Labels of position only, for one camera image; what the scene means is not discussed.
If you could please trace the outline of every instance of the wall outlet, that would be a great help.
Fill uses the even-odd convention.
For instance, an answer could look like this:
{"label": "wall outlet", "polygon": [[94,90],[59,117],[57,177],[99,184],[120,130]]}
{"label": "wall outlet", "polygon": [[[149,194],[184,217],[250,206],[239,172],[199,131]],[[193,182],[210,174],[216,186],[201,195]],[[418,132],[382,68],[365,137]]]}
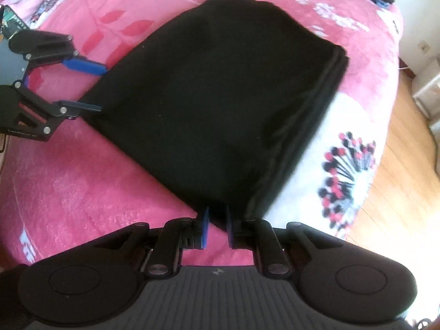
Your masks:
{"label": "wall outlet", "polygon": [[430,49],[431,49],[431,46],[428,45],[426,43],[426,41],[421,41],[421,43],[419,43],[417,45],[417,47],[419,47],[419,50],[421,50],[423,54],[427,54],[430,51]]}

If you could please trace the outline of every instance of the red leaf print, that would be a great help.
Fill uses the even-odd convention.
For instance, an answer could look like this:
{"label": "red leaf print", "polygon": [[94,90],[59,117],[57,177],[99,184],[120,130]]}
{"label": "red leaf print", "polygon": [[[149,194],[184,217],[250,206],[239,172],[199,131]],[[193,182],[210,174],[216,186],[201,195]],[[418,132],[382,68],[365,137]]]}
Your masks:
{"label": "red leaf print", "polygon": [[106,66],[108,68],[112,68],[122,57],[124,57],[128,52],[131,51],[133,47],[128,44],[122,42],[116,49],[110,53],[106,60]]}
{"label": "red leaf print", "polygon": [[33,91],[37,91],[39,87],[43,84],[43,77],[41,76],[41,70],[36,68],[29,75],[29,85],[28,88]]}
{"label": "red leaf print", "polygon": [[126,28],[124,28],[121,32],[126,36],[138,36],[143,34],[154,21],[150,20],[139,20],[135,21],[132,24],[129,24]]}
{"label": "red leaf print", "polygon": [[100,18],[100,20],[103,24],[109,24],[109,23],[115,22],[116,20],[120,19],[120,17],[124,13],[125,13],[125,11],[123,11],[123,10],[110,11],[107,14],[105,14],[104,16],[102,16]]}
{"label": "red leaf print", "polygon": [[97,45],[103,40],[104,34],[101,31],[96,31],[91,34],[91,36],[84,42],[83,48],[81,49],[83,54],[88,55],[92,52]]}

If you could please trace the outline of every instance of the screw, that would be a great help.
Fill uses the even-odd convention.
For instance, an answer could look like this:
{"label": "screw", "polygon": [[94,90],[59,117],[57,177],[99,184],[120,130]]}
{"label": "screw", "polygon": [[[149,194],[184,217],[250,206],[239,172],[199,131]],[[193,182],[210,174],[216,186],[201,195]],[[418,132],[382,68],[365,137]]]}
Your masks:
{"label": "screw", "polygon": [[149,266],[148,273],[151,275],[164,275],[168,273],[168,267],[164,264],[153,264]]}
{"label": "screw", "polygon": [[274,263],[268,266],[268,271],[272,274],[285,274],[289,271],[289,267],[285,264]]}

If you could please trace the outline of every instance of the bed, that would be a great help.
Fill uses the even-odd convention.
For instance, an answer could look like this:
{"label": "bed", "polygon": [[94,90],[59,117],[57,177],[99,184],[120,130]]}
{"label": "bed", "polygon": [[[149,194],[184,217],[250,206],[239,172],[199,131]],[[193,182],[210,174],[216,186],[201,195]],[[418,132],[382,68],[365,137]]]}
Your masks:
{"label": "bed", "polygon": [[[40,28],[72,35],[82,55],[112,67],[204,1],[62,0],[50,4]],[[384,148],[398,84],[401,15],[370,0],[262,1],[343,46],[350,58],[318,131],[265,219],[274,227],[303,222],[344,238]],[[54,65],[34,70],[29,85],[49,101],[77,100],[96,81]],[[161,227],[185,216],[195,212],[81,119],[64,122],[48,143],[10,140],[0,180],[0,241],[16,262],[36,262],[134,222]],[[253,262],[251,252],[229,249],[213,225],[208,249],[187,251],[183,261]]]}

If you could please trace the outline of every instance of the white wall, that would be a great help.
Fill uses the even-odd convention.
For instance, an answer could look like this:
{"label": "white wall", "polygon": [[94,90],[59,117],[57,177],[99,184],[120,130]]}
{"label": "white wall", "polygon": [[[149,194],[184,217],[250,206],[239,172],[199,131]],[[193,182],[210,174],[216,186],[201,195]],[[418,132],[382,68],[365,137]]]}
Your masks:
{"label": "white wall", "polygon": [[[404,20],[400,58],[415,74],[440,54],[440,0],[396,0]],[[423,54],[417,45],[426,41],[431,46]]]}

